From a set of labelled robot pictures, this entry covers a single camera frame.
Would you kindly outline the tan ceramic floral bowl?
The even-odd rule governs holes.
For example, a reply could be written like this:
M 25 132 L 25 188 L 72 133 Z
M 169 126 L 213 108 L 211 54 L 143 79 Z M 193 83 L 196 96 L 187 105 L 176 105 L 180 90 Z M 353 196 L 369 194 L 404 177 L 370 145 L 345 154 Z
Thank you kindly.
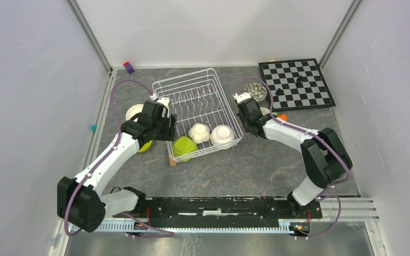
M 260 107 L 261 113 L 263 116 L 270 115 L 270 110 L 265 107 Z

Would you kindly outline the pink patterned bowl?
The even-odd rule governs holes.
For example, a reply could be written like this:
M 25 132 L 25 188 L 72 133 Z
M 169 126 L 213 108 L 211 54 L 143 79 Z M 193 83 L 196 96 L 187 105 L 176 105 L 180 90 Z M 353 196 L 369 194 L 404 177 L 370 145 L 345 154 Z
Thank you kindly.
M 267 89 L 261 83 L 249 83 L 243 88 L 244 93 L 249 93 L 255 101 L 261 102 L 267 97 Z

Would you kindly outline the large white ribbed bowl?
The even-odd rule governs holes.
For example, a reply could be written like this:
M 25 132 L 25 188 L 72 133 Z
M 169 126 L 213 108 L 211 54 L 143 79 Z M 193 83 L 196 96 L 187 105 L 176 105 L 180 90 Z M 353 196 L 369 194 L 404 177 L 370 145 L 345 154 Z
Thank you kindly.
M 126 121 L 134 121 L 136 122 L 138 120 L 138 116 L 141 113 L 142 109 L 143 109 L 143 104 L 136 104 L 133 105 L 132 107 L 130 107 L 126 114 L 125 114 L 125 120 Z

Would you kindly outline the yellow green round bowl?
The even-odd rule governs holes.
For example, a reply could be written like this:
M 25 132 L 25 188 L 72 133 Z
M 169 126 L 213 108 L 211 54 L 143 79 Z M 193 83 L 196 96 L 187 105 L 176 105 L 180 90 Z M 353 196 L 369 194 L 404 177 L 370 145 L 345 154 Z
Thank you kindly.
M 147 142 L 146 144 L 144 144 L 144 145 L 138 150 L 138 152 L 139 152 L 139 153 L 147 152 L 147 151 L 151 148 L 152 144 L 153 144 L 153 140 L 150 140 L 149 142 Z

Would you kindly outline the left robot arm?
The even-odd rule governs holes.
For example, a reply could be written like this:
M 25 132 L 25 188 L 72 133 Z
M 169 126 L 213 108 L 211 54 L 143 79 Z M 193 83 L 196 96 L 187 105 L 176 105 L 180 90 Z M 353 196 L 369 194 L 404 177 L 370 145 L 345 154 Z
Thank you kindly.
M 143 193 L 122 189 L 104 194 L 104 188 L 122 165 L 150 141 L 173 141 L 176 115 L 170 99 L 147 100 L 140 113 L 124 122 L 111 144 L 74 178 L 63 177 L 57 184 L 57 215 L 89 233 L 105 218 L 122 212 L 141 217 L 146 212 Z

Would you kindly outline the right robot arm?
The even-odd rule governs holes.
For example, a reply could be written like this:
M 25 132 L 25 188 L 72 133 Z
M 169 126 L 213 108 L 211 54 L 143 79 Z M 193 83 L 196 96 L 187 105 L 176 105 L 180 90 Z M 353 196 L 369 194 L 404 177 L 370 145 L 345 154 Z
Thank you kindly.
M 306 129 L 272 113 L 264 114 L 248 93 L 234 95 L 234 99 L 246 132 L 280 142 L 302 154 L 306 178 L 288 195 L 287 211 L 292 217 L 302 217 L 308 204 L 326 188 L 341 182 L 342 176 L 351 178 L 352 160 L 333 129 Z

